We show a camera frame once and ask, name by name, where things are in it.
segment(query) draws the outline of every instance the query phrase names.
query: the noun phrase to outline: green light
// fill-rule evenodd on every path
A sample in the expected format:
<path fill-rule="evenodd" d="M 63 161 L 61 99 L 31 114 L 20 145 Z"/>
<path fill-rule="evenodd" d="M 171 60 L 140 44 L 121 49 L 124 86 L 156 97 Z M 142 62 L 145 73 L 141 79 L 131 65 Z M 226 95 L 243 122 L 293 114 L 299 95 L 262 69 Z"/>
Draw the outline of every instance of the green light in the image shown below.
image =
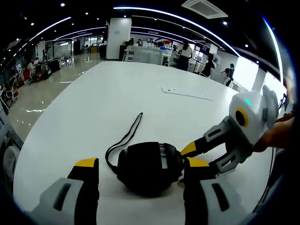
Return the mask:
<path fill-rule="evenodd" d="M 248 99 L 245 99 L 245 102 L 247 102 L 248 105 L 251 105 L 251 102 Z"/>

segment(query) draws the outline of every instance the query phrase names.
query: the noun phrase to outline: glossy floor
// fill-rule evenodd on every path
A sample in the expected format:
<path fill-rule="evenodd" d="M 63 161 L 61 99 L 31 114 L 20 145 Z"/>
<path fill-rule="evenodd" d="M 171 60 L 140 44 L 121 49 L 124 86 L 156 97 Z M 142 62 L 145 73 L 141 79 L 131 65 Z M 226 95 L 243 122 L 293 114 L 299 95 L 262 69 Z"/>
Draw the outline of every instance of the glossy floor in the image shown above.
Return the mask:
<path fill-rule="evenodd" d="M 71 65 L 62 67 L 47 80 L 19 88 L 17 100 L 10 107 L 7 117 L 20 138 L 25 141 L 32 126 L 47 106 L 70 83 L 101 61 L 99 53 L 76 55 Z"/>

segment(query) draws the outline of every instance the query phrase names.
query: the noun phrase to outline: air conditioner vent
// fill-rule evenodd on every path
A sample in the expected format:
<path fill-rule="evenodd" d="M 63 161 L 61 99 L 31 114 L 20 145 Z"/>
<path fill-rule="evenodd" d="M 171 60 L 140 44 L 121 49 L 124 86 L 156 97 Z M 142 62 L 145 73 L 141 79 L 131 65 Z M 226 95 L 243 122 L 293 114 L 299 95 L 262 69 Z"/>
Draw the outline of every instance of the air conditioner vent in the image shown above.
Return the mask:
<path fill-rule="evenodd" d="M 228 17 L 225 12 L 207 0 L 187 0 L 181 6 L 204 16 L 207 19 Z"/>

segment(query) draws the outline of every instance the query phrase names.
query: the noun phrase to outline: black ceiling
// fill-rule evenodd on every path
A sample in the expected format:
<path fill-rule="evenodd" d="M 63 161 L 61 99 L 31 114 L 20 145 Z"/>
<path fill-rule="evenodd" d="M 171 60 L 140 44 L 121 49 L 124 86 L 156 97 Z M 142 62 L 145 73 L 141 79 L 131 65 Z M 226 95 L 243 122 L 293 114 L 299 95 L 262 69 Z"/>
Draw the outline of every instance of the black ceiling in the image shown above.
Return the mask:
<path fill-rule="evenodd" d="M 60 6 L 61 2 L 66 4 L 65 7 Z M 262 12 L 266 15 L 270 23 L 276 18 L 274 13 L 270 13 L 266 10 L 267 4 L 271 2 L 270 0 L 263 4 L 256 0 L 210 0 L 211 3 L 229 15 L 228 18 L 210 20 L 183 8 L 181 6 L 183 2 L 185 2 L 185 0 L 156 3 L 137 0 L 110 0 L 107 2 L 98 0 L 89 0 L 87 2 L 75 2 L 73 0 L 52 0 L 50 2 L 42 2 L 40 0 L 31 0 L 27 2 L 20 0 L 5 1 L 1 4 L 2 8 L 6 9 L 6 13 L 2 13 L 0 15 L 1 21 L 3 21 L 2 31 L 5 31 L 2 33 L 2 40 L 0 42 L 0 47 L 3 50 L 0 53 L 0 57 L 2 57 L 0 61 L 3 61 L 4 57 L 6 59 L 12 58 L 13 54 L 16 53 L 17 50 L 29 40 L 29 38 L 35 36 L 37 33 L 53 23 L 69 16 L 72 18 L 48 29 L 33 39 L 30 43 L 35 44 L 41 40 L 41 37 L 43 37 L 43 40 L 51 40 L 78 30 L 100 27 L 105 25 L 106 21 L 109 22 L 110 18 L 122 17 L 123 15 L 132 18 L 132 26 L 164 30 L 189 39 L 205 40 L 203 36 L 199 36 L 188 29 L 183 29 L 175 24 L 160 20 L 154 21 L 151 18 L 133 16 L 137 15 L 167 20 L 193 29 L 218 43 L 227 52 L 234 54 L 232 50 L 215 37 L 212 37 L 210 34 L 198 27 L 180 19 L 149 11 L 113 9 L 114 6 L 135 6 L 162 10 L 185 17 L 211 30 L 231 46 L 245 49 L 255 55 L 258 55 L 278 68 L 274 44 L 260 14 L 260 12 Z M 106 29 L 99 29 L 91 32 L 93 34 L 102 34 L 105 30 Z M 140 29 L 132 29 L 132 31 L 147 32 Z M 167 35 L 165 33 L 161 33 L 161 35 L 178 39 L 177 37 Z M 21 38 L 22 40 L 13 47 L 10 52 L 6 51 L 5 49 L 9 43 L 15 41 L 16 38 Z"/>

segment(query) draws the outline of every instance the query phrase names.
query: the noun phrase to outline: human hand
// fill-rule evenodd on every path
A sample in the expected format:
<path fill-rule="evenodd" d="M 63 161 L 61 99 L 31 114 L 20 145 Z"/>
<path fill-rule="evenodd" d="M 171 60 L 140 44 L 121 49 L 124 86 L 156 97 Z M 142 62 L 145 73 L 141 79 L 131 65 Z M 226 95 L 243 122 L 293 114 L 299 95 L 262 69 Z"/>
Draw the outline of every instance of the human hand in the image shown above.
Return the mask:
<path fill-rule="evenodd" d="M 272 130 L 267 130 L 261 139 L 258 140 L 253 151 L 262 152 L 267 147 L 287 149 L 291 142 L 293 122 L 294 118 L 276 123 Z"/>

